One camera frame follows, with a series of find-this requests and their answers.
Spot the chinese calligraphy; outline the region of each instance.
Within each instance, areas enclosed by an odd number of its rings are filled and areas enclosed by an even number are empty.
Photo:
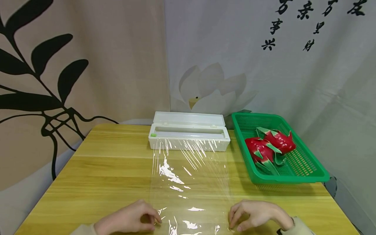
[[[272,21],[271,23],[273,24],[273,27],[270,27],[272,30],[270,33],[273,35],[280,28],[279,25],[282,24],[283,21],[278,18],[277,21]]]
[[[282,5],[280,5],[280,7],[279,7],[279,9],[278,9],[278,11],[276,11],[276,12],[278,12],[280,15],[282,15],[286,10],[287,10],[287,2],[288,1],[293,1],[293,0],[279,0],[279,2],[282,4]]]
[[[276,40],[273,38],[272,40],[265,40],[265,45],[262,45],[263,49],[265,50],[267,47],[269,47],[269,50],[271,50],[271,46],[275,46],[273,42]]]
[[[308,0],[308,3],[303,5],[304,8],[298,10],[300,15],[298,15],[297,18],[300,18],[302,20],[305,17],[306,19],[308,19],[309,18],[308,11],[313,11],[313,8],[311,7],[311,5],[312,5],[311,1]]]
[[[323,27],[324,26],[324,22],[321,22],[321,23],[317,23],[317,25],[316,25],[316,31],[313,33],[313,34],[317,34],[317,33],[319,33],[319,29],[321,28],[321,27]]]
[[[328,6],[328,8],[323,13],[324,17],[327,16],[332,11],[332,9],[333,9],[332,5],[334,3],[337,3],[337,2],[338,2],[338,0],[331,0],[331,1],[328,2],[329,6]]]
[[[347,14],[351,13],[351,14],[355,14],[356,16],[358,15],[365,15],[364,12],[360,11],[360,9],[362,9],[362,4],[366,3],[367,0],[359,0],[359,2],[357,3],[353,3],[353,8],[351,8],[351,10],[349,10],[347,12]]]
[[[304,47],[303,50],[309,51],[314,43],[315,43],[315,40],[314,40],[314,39],[312,39],[312,42],[309,40],[309,41],[307,42],[307,44],[305,45],[305,47]]]

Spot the wrist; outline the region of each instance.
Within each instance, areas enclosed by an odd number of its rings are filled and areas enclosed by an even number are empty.
[[[97,235],[110,235],[114,231],[111,229],[110,221],[107,217],[100,219],[98,222],[94,224],[94,230]]]
[[[283,231],[288,231],[294,227],[294,220],[281,207],[275,205],[273,208],[272,218]]]

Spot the hand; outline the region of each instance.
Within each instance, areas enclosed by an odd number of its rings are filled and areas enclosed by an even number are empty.
[[[249,214],[249,219],[239,224],[237,227],[239,232],[258,227],[269,220],[275,221],[284,231],[294,227],[293,219],[276,204],[264,201],[242,200],[233,205],[229,212],[231,229],[243,214]]]
[[[149,223],[141,222],[143,215],[148,216]],[[109,235],[114,232],[149,232],[154,231],[155,220],[162,222],[157,210],[144,200],[138,200],[102,218],[95,223],[94,229],[98,235]]]

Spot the cling film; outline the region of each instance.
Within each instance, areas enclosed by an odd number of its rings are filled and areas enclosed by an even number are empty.
[[[162,224],[155,234],[233,233],[227,220],[233,204],[227,154],[214,151],[216,144],[216,140],[157,141],[150,202],[158,210]],[[212,148],[204,151],[203,146]]]

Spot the white box lid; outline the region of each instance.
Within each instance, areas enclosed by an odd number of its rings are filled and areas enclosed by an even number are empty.
[[[153,123],[195,125],[195,126],[225,126],[223,115],[195,114],[187,112],[155,112]]]

